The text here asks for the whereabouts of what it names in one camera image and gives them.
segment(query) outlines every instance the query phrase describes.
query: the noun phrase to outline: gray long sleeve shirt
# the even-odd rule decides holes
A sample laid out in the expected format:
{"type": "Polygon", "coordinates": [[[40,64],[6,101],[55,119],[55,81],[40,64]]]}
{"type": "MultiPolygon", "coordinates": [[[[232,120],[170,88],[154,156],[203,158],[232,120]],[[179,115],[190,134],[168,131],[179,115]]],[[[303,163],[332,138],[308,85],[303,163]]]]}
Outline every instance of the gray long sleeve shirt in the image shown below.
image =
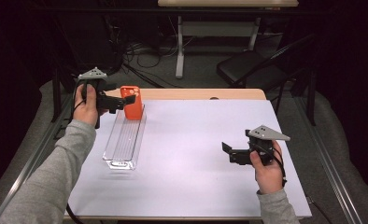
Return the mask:
{"type": "MultiPolygon", "coordinates": [[[[62,223],[70,192],[95,137],[91,125],[73,120],[53,152],[18,190],[0,223],[62,223]]],[[[284,189],[258,197],[265,224],[299,223],[284,189]]]]}
{"type": "Polygon", "coordinates": [[[260,200],[261,217],[265,224],[299,224],[294,209],[289,203],[286,191],[281,189],[271,194],[260,194],[257,192],[260,200]]]}

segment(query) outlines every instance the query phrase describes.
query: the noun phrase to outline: hand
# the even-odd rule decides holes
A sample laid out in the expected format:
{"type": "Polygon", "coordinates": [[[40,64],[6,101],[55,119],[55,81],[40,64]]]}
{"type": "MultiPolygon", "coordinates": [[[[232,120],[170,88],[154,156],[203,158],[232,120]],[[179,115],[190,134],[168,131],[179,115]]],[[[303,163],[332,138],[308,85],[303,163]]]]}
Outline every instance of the hand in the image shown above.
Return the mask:
{"type": "MultiPolygon", "coordinates": [[[[281,154],[282,150],[277,141],[272,140],[272,146],[281,154]]],[[[274,152],[274,155],[281,161],[277,152],[274,152]]],[[[256,180],[260,187],[261,194],[274,193],[283,189],[283,174],[279,164],[275,160],[272,160],[270,164],[264,166],[257,151],[252,151],[250,153],[250,160],[256,170],[256,180]]]]}
{"type": "Polygon", "coordinates": [[[86,103],[84,99],[82,99],[82,89],[84,88],[84,84],[77,87],[76,91],[76,99],[75,106],[77,106],[76,110],[73,114],[73,119],[80,120],[82,122],[88,123],[91,126],[95,126],[98,113],[96,109],[96,90],[92,85],[87,85],[87,94],[86,94],[86,103]]]}

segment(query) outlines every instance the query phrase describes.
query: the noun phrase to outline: black cable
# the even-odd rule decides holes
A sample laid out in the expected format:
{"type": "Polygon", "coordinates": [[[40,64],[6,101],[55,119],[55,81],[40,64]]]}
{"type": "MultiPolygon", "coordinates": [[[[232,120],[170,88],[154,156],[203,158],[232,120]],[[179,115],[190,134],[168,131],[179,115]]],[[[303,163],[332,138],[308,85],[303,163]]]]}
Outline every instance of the black cable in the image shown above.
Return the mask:
{"type": "Polygon", "coordinates": [[[70,123],[71,120],[73,120],[73,115],[74,115],[74,110],[77,109],[77,107],[82,104],[82,102],[84,102],[85,100],[83,100],[81,103],[79,103],[78,105],[75,105],[76,103],[76,96],[77,96],[77,88],[78,88],[78,84],[79,84],[79,80],[76,83],[76,87],[74,88],[74,93],[73,93],[73,102],[71,104],[71,114],[70,114],[70,119],[68,120],[68,122],[70,123]]]}
{"type": "Polygon", "coordinates": [[[69,204],[67,204],[65,210],[67,211],[68,215],[71,217],[71,219],[73,219],[73,221],[77,224],[84,224],[83,222],[81,222],[76,215],[74,215],[73,211],[71,210],[71,207],[69,204]]]}
{"type": "Polygon", "coordinates": [[[321,209],[320,206],[318,206],[318,204],[316,204],[313,201],[313,199],[310,196],[308,196],[308,195],[305,194],[305,197],[306,197],[306,199],[310,200],[310,202],[308,202],[308,203],[312,203],[313,205],[315,205],[315,207],[320,211],[320,213],[324,216],[324,218],[326,218],[326,220],[329,222],[329,224],[333,224],[332,221],[327,216],[327,214],[321,209]]]}
{"type": "Polygon", "coordinates": [[[263,147],[260,147],[259,145],[256,145],[254,143],[251,143],[251,145],[253,145],[254,147],[257,147],[259,149],[261,149],[263,152],[265,152],[266,154],[268,154],[268,156],[270,156],[273,160],[275,160],[277,162],[277,164],[279,165],[280,167],[280,170],[282,172],[282,186],[284,187],[286,185],[286,182],[287,182],[287,179],[286,179],[286,171],[284,169],[284,166],[283,166],[283,157],[281,156],[281,154],[273,147],[273,151],[276,151],[277,154],[279,155],[281,161],[273,154],[271,154],[268,150],[266,150],[265,148],[263,147]]]}
{"type": "Polygon", "coordinates": [[[152,86],[156,87],[156,88],[164,88],[162,85],[158,84],[157,82],[154,82],[153,80],[151,80],[150,78],[144,76],[143,74],[137,72],[132,66],[130,66],[127,63],[123,63],[122,66],[126,67],[129,71],[133,72],[135,75],[137,75],[138,77],[140,77],[141,79],[145,80],[147,83],[151,84],[152,86]]]}
{"type": "Polygon", "coordinates": [[[157,65],[160,63],[160,61],[161,61],[161,54],[160,54],[159,52],[157,52],[158,61],[157,61],[155,64],[150,65],[150,66],[142,65],[142,64],[140,64],[139,58],[140,58],[140,56],[141,56],[141,55],[143,55],[143,54],[138,54],[138,55],[137,55],[137,58],[136,58],[136,62],[137,62],[137,64],[138,64],[140,67],[142,67],[142,68],[153,68],[153,67],[157,66],[157,65]]]}
{"type": "MultiPolygon", "coordinates": [[[[129,63],[130,63],[130,61],[131,61],[131,60],[129,59],[129,55],[128,55],[128,53],[123,54],[123,57],[122,57],[122,58],[123,58],[123,60],[124,60],[127,64],[129,64],[129,63]]],[[[124,74],[129,74],[129,69],[126,71],[126,70],[125,70],[125,66],[124,66],[124,65],[125,65],[125,63],[123,63],[123,64],[122,64],[122,67],[121,67],[121,69],[122,69],[123,73],[124,73],[124,74]]]]}
{"type": "Polygon", "coordinates": [[[176,43],[176,47],[175,47],[175,48],[174,48],[174,46],[175,46],[175,42],[174,42],[174,41],[172,41],[172,44],[171,44],[171,46],[170,46],[169,50],[168,50],[167,52],[162,53],[161,55],[162,55],[162,56],[170,56],[170,55],[171,55],[171,52],[170,52],[170,51],[172,51],[173,49],[176,51],[176,50],[177,50],[177,48],[178,48],[177,43],[176,43]]]}
{"type": "Polygon", "coordinates": [[[166,84],[167,84],[167,85],[169,85],[169,86],[176,87],[176,88],[183,88],[183,87],[177,86],[177,85],[175,85],[175,84],[172,84],[172,83],[170,83],[170,82],[168,82],[168,81],[164,80],[163,78],[158,77],[158,76],[156,76],[156,75],[154,75],[154,74],[152,74],[152,73],[149,73],[149,72],[146,72],[146,71],[142,71],[142,70],[139,70],[139,69],[135,69],[135,68],[133,68],[133,69],[134,69],[136,72],[142,72],[142,73],[148,74],[148,75],[150,75],[150,76],[154,76],[154,77],[158,78],[160,81],[162,81],[163,83],[166,83],[166,84]]]}
{"type": "Polygon", "coordinates": [[[77,107],[79,107],[82,103],[85,103],[85,100],[82,100],[81,102],[79,102],[79,104],[76,105],[76,107],[74,107],[73,111],[76,111],[77,107]]]}
{"type": "Polygon", "coordinates": [[[128,61],[128,63],[129,62],[131,62],[132,61],[132,59],[134,58],[134,56],[136,55],[135,53],[134,53],[134,51],[135,50],[137,50],[137,49],[135,49],[134,48],[134,45],[133,44],[129,44],[128,45],[128,47],[129,47],[129,49],[126,49],[126,51],[125,51],[125,55],[126,55],[126,57],[127,57],[127,61],[128,61]]]}

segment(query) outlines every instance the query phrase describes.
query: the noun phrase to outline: transparent acrylic box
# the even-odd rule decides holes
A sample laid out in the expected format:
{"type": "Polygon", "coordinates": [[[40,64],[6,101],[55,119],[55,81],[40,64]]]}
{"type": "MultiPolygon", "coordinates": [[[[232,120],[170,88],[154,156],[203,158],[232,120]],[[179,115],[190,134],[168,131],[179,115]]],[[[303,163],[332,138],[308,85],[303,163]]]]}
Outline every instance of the transparent acrylic box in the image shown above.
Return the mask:
{"type": "Polygon", "coordinates": [[[103,155],[103,160],[107,162],[110,169],[135,169],[146,119],[144,105],[143,115],[139,120],[127,119],[123,111],[118,112],[103,155]]]}

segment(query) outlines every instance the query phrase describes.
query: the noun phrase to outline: white table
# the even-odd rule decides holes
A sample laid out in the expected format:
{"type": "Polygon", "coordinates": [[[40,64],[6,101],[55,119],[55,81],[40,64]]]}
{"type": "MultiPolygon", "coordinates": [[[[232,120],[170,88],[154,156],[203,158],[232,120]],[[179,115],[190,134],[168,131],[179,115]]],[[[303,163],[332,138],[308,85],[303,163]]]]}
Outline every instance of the white table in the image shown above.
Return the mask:
{"type": "MultiPolygon", "coordinates": [[[[297,7],[297,0],[158,0],[160,7],[297,7]]],[[[183,78],[184,35],[249,36],[248,50],[254,49],[260,18],[255,21],[183,21],[178,16],[176,78],[183,78]]]]}
{"type": "MultiPolygon", "coordinates": [[[[280,131],[264,100],[144,100],[147,123],[134,171],[110,170],[102,160],[116,115],[101,128],[69,204],[81,218],[232,220],[260,218],[251,166],[229,163],[221,142],[248,148],[245,129],[280,131]]],[[[285,187],[298,217],[310,217],[285,142],[285,187]]]]}

